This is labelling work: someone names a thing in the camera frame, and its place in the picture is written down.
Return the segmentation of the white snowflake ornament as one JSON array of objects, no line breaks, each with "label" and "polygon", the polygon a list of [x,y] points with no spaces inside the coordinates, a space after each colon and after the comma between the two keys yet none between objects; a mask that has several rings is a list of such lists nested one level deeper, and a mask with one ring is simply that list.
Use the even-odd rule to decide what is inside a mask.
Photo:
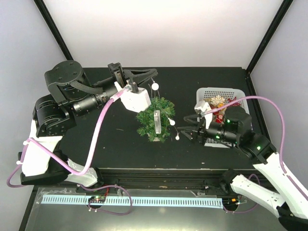
[{"label": "white snowflake ornament", "polygon": [[220,95],[216,95],[215,97],[211,98],[211,104],[213,106],[219,106],[220,104],[224,105],[226,98]]}]

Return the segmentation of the black frame post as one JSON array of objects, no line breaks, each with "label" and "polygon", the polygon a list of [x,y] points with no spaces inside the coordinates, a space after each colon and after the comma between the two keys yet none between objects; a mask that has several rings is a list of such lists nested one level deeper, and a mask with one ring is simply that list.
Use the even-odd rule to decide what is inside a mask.
[{"label": "black frame post", "polygon": [[272,22],[270,23],[265,35],[263,36],[256,52],[254,53],[248,67],[246,68],[246,74],[250,75],[256,64],[258,63],[259,59],[261,58],[263,52],[265,51],[267,45],[269,44],[270,40],[272,39],[273,35],[275,34],[277,28],[279,27],[280,23],[282,22],[284,16],[288,12],[290,6],[292,5],[293,0],[283,0],[280,7],[278,8]]},{"label": "black frame post", "polygon": [[46,6],[43,0],[34,0],[34,3],[39,10],[41,16],[43,17],[44,21],[46,22],[49,30],[51,31],[53,37],[55,38],[60,50],[62,51],[63,55],[67,60],[73,60],[73,56],[71,55],[56,23],[53,20],[52,15],[50,14],[48,7]]}]

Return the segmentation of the string light with white balls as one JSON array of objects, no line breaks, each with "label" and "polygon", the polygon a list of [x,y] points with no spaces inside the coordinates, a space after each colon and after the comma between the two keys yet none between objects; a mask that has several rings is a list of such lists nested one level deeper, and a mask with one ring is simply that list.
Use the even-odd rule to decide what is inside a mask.
[{"label": "string light with white balls", "polygon": [[[154,91],[154,97],[155,97],[155,96],[156,96],[156,92],[157,92],[157,93],[158,93],[158,98],[160,98],[159,84],[156,83],[156,82],[154,81],[153,78],[151,78],[151,80],[152,80],[152,84],[151,84],[151,85],[148,84],[148,85],[151,87],[151,93]],[[175,127],[176,122],[175,122],[173,119],[171,119],[171,118],[168,116],[168,114],[167,114],[166,112],[164,112],[162,109],[160,109],[160,111],[161,111],[161,112],[165,115],[165,117],[168,119],[169,124],[170,124],[171,126],[173,126],[174,129],[176,130],[176,133],[177,133],[177,134],[176,134],[176,136],[175,136],[175,140],[179,141],[179,140],[180,140],[180,133],[178,132],[177,128]]]}]

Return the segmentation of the red star ornament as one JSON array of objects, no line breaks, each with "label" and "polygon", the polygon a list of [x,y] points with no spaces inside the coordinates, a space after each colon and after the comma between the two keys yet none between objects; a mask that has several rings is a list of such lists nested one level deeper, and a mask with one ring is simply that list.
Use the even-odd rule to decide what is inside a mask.
[{"label": "red star ornament", "polygon": [[233,99],[232,98],[228,98],[228,103],[232,103],[234,102],[231,106],[242,106],[240,101],[237,101],[237,97],[235,96]]}]

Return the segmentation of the left circuit board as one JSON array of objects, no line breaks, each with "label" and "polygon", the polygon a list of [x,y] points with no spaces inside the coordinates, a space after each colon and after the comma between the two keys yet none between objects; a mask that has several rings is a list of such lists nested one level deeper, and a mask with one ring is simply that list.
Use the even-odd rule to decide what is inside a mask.
[{"label": "left circuit board", "polygon": [[104,203],[106,200],[106,196],[92,196],[91,198],[88,199],[89,203]]}]

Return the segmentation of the black frame post left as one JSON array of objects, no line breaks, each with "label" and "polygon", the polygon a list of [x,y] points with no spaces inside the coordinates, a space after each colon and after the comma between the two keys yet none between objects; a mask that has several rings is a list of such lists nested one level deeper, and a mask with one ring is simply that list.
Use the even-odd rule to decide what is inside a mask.
[{"label": "black frame post left", "polygon": [[43,17],[44,21],[46,22],[49,30],[51,31],[53,37],[55,38],[60,50],[62,51],[63,55],[67,60],[73,60],[73,56],[71,55],[56,23],[53,20],[52,15],[50,14],[48,7],[46,6],[43,0],[34,0],[34,3],[39,10],[41,16]]}]

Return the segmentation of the small green christmas tree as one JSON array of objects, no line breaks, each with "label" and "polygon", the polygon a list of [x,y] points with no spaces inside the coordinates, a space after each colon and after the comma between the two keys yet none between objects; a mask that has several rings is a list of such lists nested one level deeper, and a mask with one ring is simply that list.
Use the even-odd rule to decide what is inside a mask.
[{"label": "small green christmas tree", "polygon": [[140,136],[145,136],[151,142],[165,142],[170,136],[168,119],[160,111],[162,109],[173,119],[175,116],[174,103],[165,99],[164,97],[151,98],[151,105],[145,110],[136,115],[136,119],[141,126],[137,129]]}]

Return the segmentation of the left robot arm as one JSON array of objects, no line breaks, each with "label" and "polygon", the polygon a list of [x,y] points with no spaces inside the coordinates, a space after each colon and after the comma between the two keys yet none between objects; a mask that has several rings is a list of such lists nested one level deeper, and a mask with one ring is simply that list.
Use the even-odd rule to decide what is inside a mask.
[{"label": "left robot arm", "polygon": [[[156,69],[124,69],[120,63],[106,68],[83,68],[67,60],[58,63],[44,75],[49,94],[34,106],[29,138],[20,155],[21,184],[54,185],[64,181],[88,187],[92,192],[103,188],[98,168],[92,167],[95,146],[103,118],[116,100],[136,113],[151,102],[143,84],[153,80]],[[98,122],[84,165],[79,165],[59,149],[67,131],[76,126],[76,117],[100,110]]]}]

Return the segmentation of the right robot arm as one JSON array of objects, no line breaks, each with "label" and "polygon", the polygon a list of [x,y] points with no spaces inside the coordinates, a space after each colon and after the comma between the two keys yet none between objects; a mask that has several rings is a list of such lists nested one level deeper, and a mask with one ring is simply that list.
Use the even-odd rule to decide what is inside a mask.
[{"label": "right robot arm", "polygon": [[227,107],[223,123],[206,119],[202,111],[186,116],[184,120],[191,126],[180,127],[179,131],[189,140],[204,145],[208,139],[212,139],[236,149],[239,154],[248,157],[252,166],[275,189],[270,191],[229,169],[219,181],[222,193],[234,192],[253,200],[277,217],[288,231],[308,229],[307,189],[297,179],[291,178],[293,174],[280,161],[277,149],[267,137],[252,131],[251,116],[242,107]]}]

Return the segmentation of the right circuit board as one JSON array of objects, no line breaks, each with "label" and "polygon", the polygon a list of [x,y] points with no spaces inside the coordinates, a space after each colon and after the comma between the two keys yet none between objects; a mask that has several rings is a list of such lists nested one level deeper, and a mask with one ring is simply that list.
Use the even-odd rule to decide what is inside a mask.
[{"label": "right circuit board", "polygon": [[247,203],[247,198],[243,195],[238,195],[234,197],[227,197],[223,199],[223,204],[224,205],[240,205]]}]

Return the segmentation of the red santa ornament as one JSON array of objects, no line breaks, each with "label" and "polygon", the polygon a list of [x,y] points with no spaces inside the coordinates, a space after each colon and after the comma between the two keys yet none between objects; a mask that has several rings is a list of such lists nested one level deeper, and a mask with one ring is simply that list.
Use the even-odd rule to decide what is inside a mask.
[{"label": "red santa ornament", "polygon": [[223,114],[214,114],[215,122],[224,123],[224,115]]}]

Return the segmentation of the circuit board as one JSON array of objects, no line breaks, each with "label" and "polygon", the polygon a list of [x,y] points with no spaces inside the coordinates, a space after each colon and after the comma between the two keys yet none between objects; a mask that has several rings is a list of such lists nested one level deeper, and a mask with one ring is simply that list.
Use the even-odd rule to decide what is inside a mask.
[{"label": "circuit board", "polygon": [[223,204],[224,205],[240,205],[247,203],[247,198],[243,195],[238,195],[234,197],[227,197],[223,199]]},{"label": "circuit board", "polygon": [[88,199],[89,203],[104,203],[106,200],[106,196],[92,196],[91,198]]}]

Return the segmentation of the black frame post right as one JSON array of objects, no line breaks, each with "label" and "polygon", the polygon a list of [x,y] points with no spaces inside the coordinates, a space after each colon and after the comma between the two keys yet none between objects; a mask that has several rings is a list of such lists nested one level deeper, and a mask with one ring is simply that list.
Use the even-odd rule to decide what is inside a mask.
[{"label": "black frame post right", "polygon": [[275,34],[277,28],[279,27],[280,23],[282,22],[284,16],[288,12],[290,6],[292,5],[293,0],[283,0],[280,7],[278,8],[272,22],[270,23],[265,35],[263,36],[256,52],[254,53],[248,67],[246,68],[246,74],[250,75],[256,64],[258,63],[259,59],[261,58],[263,52],[265,51],[267,45],[269,44],[270,40],[272,39],[273,35]]}]

